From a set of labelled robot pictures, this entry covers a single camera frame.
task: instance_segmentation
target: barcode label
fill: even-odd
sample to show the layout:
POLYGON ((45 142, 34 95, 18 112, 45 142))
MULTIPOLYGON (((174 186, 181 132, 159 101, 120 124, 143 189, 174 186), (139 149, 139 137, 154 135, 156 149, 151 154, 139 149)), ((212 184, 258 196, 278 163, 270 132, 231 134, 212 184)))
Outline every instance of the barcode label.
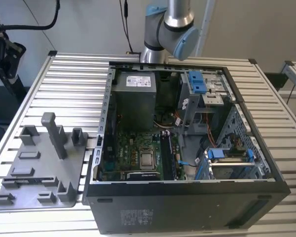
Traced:
POLYGON ((128 76, 126 86, 151 87, 150 77, 128 76))

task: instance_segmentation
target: motherboard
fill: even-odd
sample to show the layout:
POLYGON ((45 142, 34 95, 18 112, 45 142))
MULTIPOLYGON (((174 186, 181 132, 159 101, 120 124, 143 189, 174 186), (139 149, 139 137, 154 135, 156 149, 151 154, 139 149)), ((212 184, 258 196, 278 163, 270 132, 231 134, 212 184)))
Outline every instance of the motherboard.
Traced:
POLYGON ((103 181, 182 180, 177 134, 118 131, 115 151, 108 146, 103 181))

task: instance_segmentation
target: aluminum extrusion table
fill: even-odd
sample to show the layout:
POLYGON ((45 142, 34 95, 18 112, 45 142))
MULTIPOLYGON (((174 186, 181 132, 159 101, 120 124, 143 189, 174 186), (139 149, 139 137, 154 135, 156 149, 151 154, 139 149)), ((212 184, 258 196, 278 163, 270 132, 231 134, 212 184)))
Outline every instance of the aluminum extrusion table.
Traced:
MULTIPOLYGON (((0 143, 0 186, 21 145, 18 137, 24 125, 40 124, 43 112, 54 112, 65 131, 82 127, 88 132, 77 204, 72 208, 0 212, 0 234, 4 236, 99 236, 88 206, 81 204, 87 162, 96 144, 100 110, 109 61, 137 62, 137 56, 62 54, 48 56, 27 97, 0 143)), ((161 233, 144 236, 249 236, 296 237, 296 118, 257 64, 249 60, 189 58, 171 64, 228 67, 246 106, 262 134, 292 194, 247 231, 217 233, 161 233)))

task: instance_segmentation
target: blue drive bracket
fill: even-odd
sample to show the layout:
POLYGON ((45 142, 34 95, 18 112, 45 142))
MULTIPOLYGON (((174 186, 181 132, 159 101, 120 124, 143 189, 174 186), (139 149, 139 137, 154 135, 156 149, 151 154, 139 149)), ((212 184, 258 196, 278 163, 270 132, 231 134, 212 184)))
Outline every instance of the blue drive bracket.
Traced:
POLYGON ((205 84, 203 75, 198 71, 189 71, 188 80, 191 83, 193 93, 206 94, 207 86, 205 84))

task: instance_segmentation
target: blue plastic latch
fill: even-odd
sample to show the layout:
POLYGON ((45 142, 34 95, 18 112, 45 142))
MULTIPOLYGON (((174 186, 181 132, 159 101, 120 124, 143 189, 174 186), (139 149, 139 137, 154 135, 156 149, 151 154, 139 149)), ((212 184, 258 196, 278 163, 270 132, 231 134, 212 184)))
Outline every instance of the blue plastic latch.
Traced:
POLYGON ((181 164, 181 165, 189 165, 188 162, 182 161, 182 160, 178 160, 178 163, 181 164))
POLYGON ((221 150, 221 149, 212 149, 211 151, 213 153, 213 159, 225 158, 223 150, 221 150))
POLYGON ((207 155, 208 155, 208 159, 212 159, 213 158, 213 152, 212 152, 212 150, 208 150, 207 151, 207 155))
POLYGON ((200 176, 200 174, 201 174, 201 172, 202 172, 202 169, 203 169, 203 166, 199 167, 199 169, 198 169, 198 171, 197 171, 197 174, 196 174, 196 176, 195 176, 195 180, 198 180, 198 179, 199 179, 199 176, 200 176))
POLYGON ((201 72, 189 71, 188 79, 191 83, 193 93, 206 94, 207 86, 204 82, 204 78, 201 72))
POLYGON ((255 159, 255 155, 253 154, 253 151, 251 149, 247 149, 247 154, 249 157, 249 162, 253 162, 255 159))

